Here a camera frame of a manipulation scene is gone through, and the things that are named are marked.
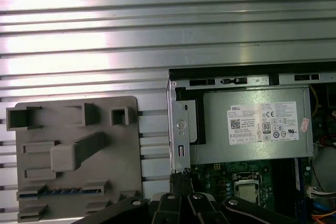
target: metal slatted surface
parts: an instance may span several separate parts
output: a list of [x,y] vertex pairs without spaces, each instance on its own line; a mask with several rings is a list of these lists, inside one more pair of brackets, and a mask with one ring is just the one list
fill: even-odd
[[151,197],[169,189],[169,67],[336,60],[335,17],[334,0],[0,0],[0,221],[17,211],[6,107],[134,95]]

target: power supply label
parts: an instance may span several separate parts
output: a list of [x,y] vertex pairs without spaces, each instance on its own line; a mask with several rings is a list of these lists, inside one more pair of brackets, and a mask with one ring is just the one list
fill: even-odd
[[296,102],[233,105],[227,122],[230,145],[299,139]]

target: cable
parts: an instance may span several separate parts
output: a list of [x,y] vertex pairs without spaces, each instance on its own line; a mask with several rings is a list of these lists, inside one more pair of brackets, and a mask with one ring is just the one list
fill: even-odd
[[324,218],[324,217],[327,217],[327,216],[331,216],[331,215],[333,215],[333,214],[336,214],[336,210],[335,211],[333,211],[333,212],[329,212],[329,213],[327,213],[327,214],[324,214],[324,215],[312,215],[312,216],[314,216],[314,217],[316,217],[316,218]]
[[311,216],[311,218],[316,221],[318,224],[326,224],[324,221],[319,220],[318,218],[314,217],[313,215]]
[[[311,166],[311,168],[313,170],[314,177],[315,177],[315,179],[317,181],[317,184],[319,185],[319,187],[321,188],[321,190],[323,192],[325,192],[324,189],[323,189],[323,187],[322,187],[322,185],[321,185],[321,183],[320,183],[320,181],[319,181],[319,179],[318,179],[318,177],[317,177],[317,175],[316,175],[315,168],[314,168],[314,165],[313,165],[313,160],[310,161],[310,166]],[[328,199],[328,202],[329,202],[330,207],[334,208],[334,204],[332,203],[331,199]]]
[[321,188],[322,192],[325,192],[324,189],[323,189],[323,187],[321,186],[321,183],[320,183],[319,179],[318,179],[317,176],[316,176],[315,168],[314,168],[314,166],[313,166],[313,160],[310,161],[310,166],[311,166],[311,168],[313,169],[313,173],[314,173],[314,176],[315,176],[315,178],[316,178],[317,184],[318,184],[319,187]]
[[322,144],[317,144],[317,143],[313,143],[314,145],[317,145],[317,146],[319,146],[319,147],[323,147],[323,148],[328,148],[329,146],[324,146],[324,145],[322,145]]
[[316,208],[319,211],[323,211],[323,212],[331,212],[332,211],[328,207],[325,207],[325,206],[323,206],[323,205],[321,205],[321,204],[319,204],[319,203],[317,203],[315,201],[313,201],[313,206],[314,206],[314,208]]
[[313,88],[312,85],[309,85],[309,88],[310,88],[311,92],[313,93],[313,95],[315,97],[315,103],[316,103],[315,104],[315,109],[314,109],[313,113],[311,113],[311,117],[313,118],[313,117],[316,116],[317,110],[319,108],[319,97],[317,96],[317,93],[316,93],[316,91],[315,91],[315,89]]

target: wire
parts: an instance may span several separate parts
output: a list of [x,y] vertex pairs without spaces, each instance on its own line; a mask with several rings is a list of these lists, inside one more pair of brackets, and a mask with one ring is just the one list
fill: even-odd
[[325,141],[326,141],[327,139],[332,140],[332,137],[336,137],[336,134],[330,134],[330,135],[321,136],[321,137],[319,138],[319,142],[320,142],[320,144],[323,145],[324,147],[333,147],[333,148],[336,148],[336,146],[333,145],[333,144],[332,144],[332,145],[327,145],[327,144],[325,143]]
[[323,147],[323,148],[327,148],[327,147],[329,147],[329,146],[324,146],[324,145],[322,145],[322,144],[317,144],[317,143],[313,143],[314,145],[317,145],[317,146],[319,146],[319,147]]
[[315,193],[315,194],[336,194],[336,191],[333,191],[333,192],[331,192],[331,193],[327,193],[327,192],[325,192],[325,191],[317,191],[317,190],[315,190],[315,189],[312,189],[311,190],[313,193]]
[[315,97],[315,109],[314,109],[313,113],[311,113],[311,117],[313,118],[313,117],[316,116],[317,110],[319,108],[319,97],[317,96],[317,93],[316,93],[316,91],[315,91],[315,89],[313,88],[312,85],[309,85],[309,88],[310,88],[311,92],[313,93],[313,95]]
[[[316,175],[316,171],[315,171],[315,168],[314,168],[314,165],[313,165],[313,160],[310,161],[310,166],[313,169],[313,174],[314,174],[314,177],[315,177],[315,179],[317,181],[317,184],[319,185],[319,187],[321,188],[321,190],[323,192],[325,192],[324,189],[323,189],[323,187],[322,187],[322,185],[321,185],[321,183],[320,183],[320,181],[319,181],[319,178]],[[330,207],[334,208],[334,204],[332,203],[331,199],[328,199],[328,202],[329,202]]]
[[310,166],[311,166],[311,168],[313,169],[313,173],[314,173],[314,176],[315,176],[315,178],[316,178],[317,184],[318,184],[319,187],[321,188],[322,192],[325,192],[324,189],[323,189],[323,187],[321,186],[321,183],[320,183],[319,179],[317,178],[317,175],[316,175],[315,168],[314,168],[314,166],[313,166],[313,161],[312,161],[312,160],[310,161]]
[[314,216],[314,217],[316,217],[316,218],[324,218],[324,217],[327,217],[327,216],[331,216],[331,215],[333,215],[333,214],[336,214],[336,210],[335,211],[333,211],[333,212],[329,212],[329,213],[327,213],[327,214],[324,214],[324,215],[312,215],[312,216]]
[[313,201],[313,206],[315,209],[319,210],[319,211],[323,211],[323,212],[331,212],[332,210],[329,209],[328,207],[325,207],[315,201]]
[[326,224],[324,221],[319,220],[318,218],[314,217],[313,215],[311,216],[311,218],[316,221],[318,224]]

